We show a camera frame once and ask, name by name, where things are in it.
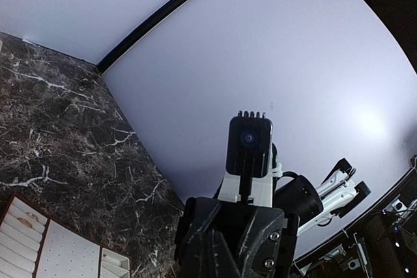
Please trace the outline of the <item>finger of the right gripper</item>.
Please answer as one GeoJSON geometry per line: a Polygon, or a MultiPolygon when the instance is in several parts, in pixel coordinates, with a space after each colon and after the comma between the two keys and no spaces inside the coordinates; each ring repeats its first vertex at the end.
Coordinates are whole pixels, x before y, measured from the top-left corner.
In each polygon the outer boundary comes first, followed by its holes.
{"type": "Polygon", "coordinates": [[[284,212],[279,208],[252,206],[250,218],[235,253],[242,277],[273,277],[278,264],[278,250],[284,212]]]}
{"type": "Polygon", "coordinates": [[[186,201],[175,235],[179,277],[241,276],[224,235],[227,209],[217,199],[191,197],[186,201]]]}

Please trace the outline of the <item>red jewelry tray cream insert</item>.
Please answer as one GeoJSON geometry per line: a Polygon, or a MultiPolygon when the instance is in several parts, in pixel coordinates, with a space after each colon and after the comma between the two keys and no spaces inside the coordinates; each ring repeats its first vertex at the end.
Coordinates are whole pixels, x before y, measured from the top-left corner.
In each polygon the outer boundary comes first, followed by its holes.
{"type": "Polygon", "coordinates": [[[14,194],[1,216],[1,277],[131,277],[130,258],[54,221],[14,194]]]}

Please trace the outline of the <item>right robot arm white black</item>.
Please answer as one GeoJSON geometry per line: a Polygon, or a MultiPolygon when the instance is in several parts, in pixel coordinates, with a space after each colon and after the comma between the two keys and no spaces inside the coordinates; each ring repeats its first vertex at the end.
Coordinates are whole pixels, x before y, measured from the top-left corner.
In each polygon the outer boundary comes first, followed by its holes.
{"type": "Polygon", "coordinates": [[[238,199],[186,201],[175,236],[180,277],[287,277],[298,234],[344,216],[369,195],[364,183],[351,182],[354,169],[342,159],[317,188],[285,172],[289,182],[280,188],[269,182],[272,196],[258,205],[251,191],[256,178],[277,170],[275,153],[270,143],[229,140],[227,173],[238,178],[238,199]]]}

